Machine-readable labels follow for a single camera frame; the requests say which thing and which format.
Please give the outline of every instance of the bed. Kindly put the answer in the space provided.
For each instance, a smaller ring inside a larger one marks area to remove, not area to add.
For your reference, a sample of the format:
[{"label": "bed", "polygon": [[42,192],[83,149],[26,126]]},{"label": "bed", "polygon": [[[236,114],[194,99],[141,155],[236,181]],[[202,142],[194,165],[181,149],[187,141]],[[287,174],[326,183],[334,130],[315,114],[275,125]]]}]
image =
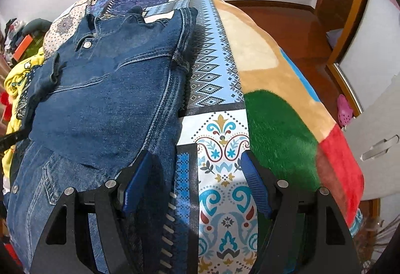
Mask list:
[{"label": "bed", "polygon": [[[327,187],[354,233],[364,181],[341,129],[285,52],[240,9],[223,0],[79,0],[53,22],[35,64],[56,52],[85,14],[113,18],[134,5],[143,8],[146,22],[171,18],[180,7],[199,11],[191,76],[179,112],[182,130],[172,192],[176,208],[171,214],[186,226],[175,227],[167,217],[166,224],[179,234],[165,246],[169,254],[160,256],[175,267],[163,271],[182,273],[188,259],[196,259],[198,273],[249,273],[268,226],[257,214],[241,171],[241,154],[249,148],[290,185]],[[18,129],[24,114],[31,69],[34,64],[25,61],[23,72],[6,80],[15,98],[16,124],[8,133]],[[8,175],[13,151],[3,159]],[[193,176],[197,194],[182,184]],[[195,239],[189,239],[191,232]],[[178,253],[182,237],[188,246]]]}]

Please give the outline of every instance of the yellow cloth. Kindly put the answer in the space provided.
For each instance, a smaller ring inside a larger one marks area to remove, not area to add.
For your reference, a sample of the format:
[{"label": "yellow cloth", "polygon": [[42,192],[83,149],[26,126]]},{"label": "yellow cloth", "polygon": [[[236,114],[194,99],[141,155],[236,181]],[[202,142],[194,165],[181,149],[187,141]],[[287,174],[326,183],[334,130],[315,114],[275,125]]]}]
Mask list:
[{"label": "yellow cloth", "polygon": [[[9,96],[13,99],[13,114],[11,115],[11,119],[7,125],[6,134],[13,133],[19,130],[21,126],[21,120],[17,119],[17,106],[19,102],[19,98],[21,97],[21,93],[25,87],[27,81],[27,74],[30,72],[31,68],[35,65],[42,65],[45,60],[45,56],[43,53],[43,48],[40,48],[38,53],[30,58],[27,58],[21,62],[19,62],[11,71],[9,75],[4,81],[4,87],[9,94]],[[15,146],[12,146],[10,149],[4,152],[4,157],[1,160],[3,165],[4,175],[9,178],[10,176],[10,166],[11,160],[13,160],[12,156],[15,151]]]}]

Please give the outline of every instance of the blue denim garment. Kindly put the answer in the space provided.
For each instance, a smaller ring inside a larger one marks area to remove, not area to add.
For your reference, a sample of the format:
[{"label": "blue denim garment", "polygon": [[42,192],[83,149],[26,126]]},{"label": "blue denim garment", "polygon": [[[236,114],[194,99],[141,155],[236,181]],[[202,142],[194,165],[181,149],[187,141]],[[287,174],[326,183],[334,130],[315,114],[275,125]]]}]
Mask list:
[{"label": "blue denim garment", "polygon": [[[128,237],[133,249],[140,240],[145,272],[158,269],[179,137],[177,111],[197,11],[178,9],[171,20],[150,24],[140,12],[136,8],[107,20],[87,15],[76,34],[35,73],[28,109],[43,98],[43,88],[55,83],[55,71],[61,78],[35,109],[33,142],[14,183],[19,189],[9,200],[11,240],[27,269],[63,190],[97,188],[129,166],[141,149],[158,161],[125,229],[135,233]],[[90,226],[98,269],[106,272],[95,217]]]}]

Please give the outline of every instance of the patterned bed sheet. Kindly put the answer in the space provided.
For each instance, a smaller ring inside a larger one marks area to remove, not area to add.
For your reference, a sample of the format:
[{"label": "patterned bed sheet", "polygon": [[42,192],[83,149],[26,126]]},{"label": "patterned bed sheet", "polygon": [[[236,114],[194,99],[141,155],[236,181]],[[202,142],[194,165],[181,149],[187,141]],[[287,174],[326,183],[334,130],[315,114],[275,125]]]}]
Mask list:
[{"label": "patterned bed sheet", "polygon": [[241,171],[241,154],[249,147],[291,185],[328,187],[351,226],[363,177],[344,136],[291,60],[240,9],[223,0],[79,0],[53,22],[43,43],[45,58],[73,35],[85,14],[113,18],[134,5],[144,9],[146,22],[171,18],[179,7],[199,11],[179,112],[162,271],[250,271],[263,242],[259,227],[267,224],[257,216]]}]

